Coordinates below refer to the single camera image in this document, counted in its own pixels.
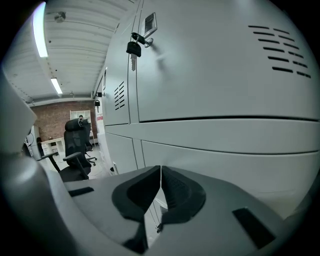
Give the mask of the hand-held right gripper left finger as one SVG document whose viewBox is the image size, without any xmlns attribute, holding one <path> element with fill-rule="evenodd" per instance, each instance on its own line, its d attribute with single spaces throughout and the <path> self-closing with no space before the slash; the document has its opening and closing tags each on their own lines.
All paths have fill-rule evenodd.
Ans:
<svg viewBox="0 0 320 256">
<path fill-rule="evenodd" d="M 123 218 L 138 223 L 135 235 L 123 246 L 143 254 L 149 247 L 145 213 L 160 189 L 161 167 L 151 166 L 145 172 L 119 184 L 112 192 L 112 202 Z"/>
</svg>

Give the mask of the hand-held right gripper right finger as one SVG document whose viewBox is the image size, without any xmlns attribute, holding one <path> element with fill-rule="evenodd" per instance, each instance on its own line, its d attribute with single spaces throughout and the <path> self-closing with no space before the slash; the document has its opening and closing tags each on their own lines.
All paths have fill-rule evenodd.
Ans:
<svg viewBox="0 0 320 256">
<path fill-rule="evenodd" d="M 165 166 L 161 167 L 161 188 L 167 212 L 162 215 L 160 229 L 176 227 L 194 230 L 201 226 L 198 215 L 205 206 L 207 193 L 205 175 L 197 172 Z"/>
</svg>

